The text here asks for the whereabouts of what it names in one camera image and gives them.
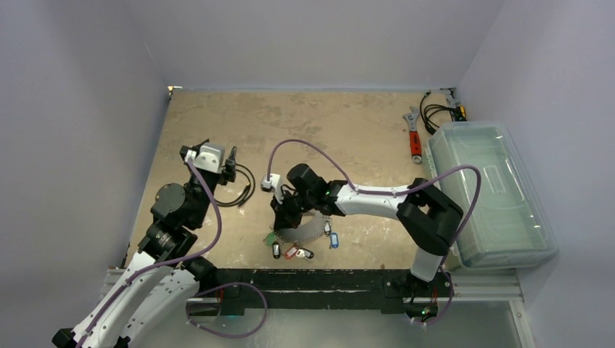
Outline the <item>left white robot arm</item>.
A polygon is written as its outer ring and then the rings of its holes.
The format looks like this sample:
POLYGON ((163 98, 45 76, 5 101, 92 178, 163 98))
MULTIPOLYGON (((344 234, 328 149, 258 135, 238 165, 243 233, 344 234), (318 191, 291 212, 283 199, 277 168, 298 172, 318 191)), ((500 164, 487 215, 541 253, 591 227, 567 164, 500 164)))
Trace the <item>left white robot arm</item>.
POLYGON ((189 251, 208 207, 220 214, 213 194, 216 186, 235 181, 236 151, 226 154, 209 141, 181 147, 189 180, 157 191, 152 224, 123 274, 85 319, 55 333, 55 347, 136 347, 180 302, 214 292, 216 267, 201 252, 189 251))

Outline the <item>metal key organizer ring plate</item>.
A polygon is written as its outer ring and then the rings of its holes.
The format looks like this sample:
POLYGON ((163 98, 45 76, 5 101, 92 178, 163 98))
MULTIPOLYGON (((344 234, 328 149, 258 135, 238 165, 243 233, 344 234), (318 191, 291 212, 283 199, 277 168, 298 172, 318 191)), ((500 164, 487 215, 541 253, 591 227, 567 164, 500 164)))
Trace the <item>metal key organizer ring plate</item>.
POLYGON ((322 236, 329 237, 329 235, 333 233, 331 217, 319 212, 308 212, 304 214, 304 217, 307 218, 307 220, 302 221, 298 228, 287 228, 279 231, 275 231, 271 228, 270 232, 276 233, 277 242, 281 246, 280 258, 283 257, 286 259, 284 253, 292 246, 298 249, 306 248, 313 252, 312 249, 307 247, 309 243, 322 236))

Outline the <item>key with black tag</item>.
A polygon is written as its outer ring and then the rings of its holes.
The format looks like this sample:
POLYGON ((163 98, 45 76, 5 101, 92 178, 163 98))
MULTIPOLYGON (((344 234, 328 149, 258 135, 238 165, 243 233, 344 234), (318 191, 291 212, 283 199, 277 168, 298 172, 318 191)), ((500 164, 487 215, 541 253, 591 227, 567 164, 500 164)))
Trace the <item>key with black tag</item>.
POLYGON ((271 244, 271 249, 272 249, 272 255, 274 259, 279 259, 281 257, 281 246, 280 244, 275 241, 271 244))

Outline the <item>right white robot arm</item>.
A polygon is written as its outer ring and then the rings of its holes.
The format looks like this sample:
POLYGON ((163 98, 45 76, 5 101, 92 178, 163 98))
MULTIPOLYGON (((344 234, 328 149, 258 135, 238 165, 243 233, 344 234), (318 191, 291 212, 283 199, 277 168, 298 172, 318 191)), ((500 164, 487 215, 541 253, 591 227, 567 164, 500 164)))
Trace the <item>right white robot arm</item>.
POLYGON ((455 241, 463 210, 431 181, 417 178, 409 186, 354 186, 350 181, 325 181, 308 165, 293 167, 286 176, 267 174, 261 189, 273 195, 273 232, 286 243, 303 244, 325 232, 327 218, 368 215, 401 223, 416 246, 407 276, 417 295, 433 289, 435 275, 455 241))

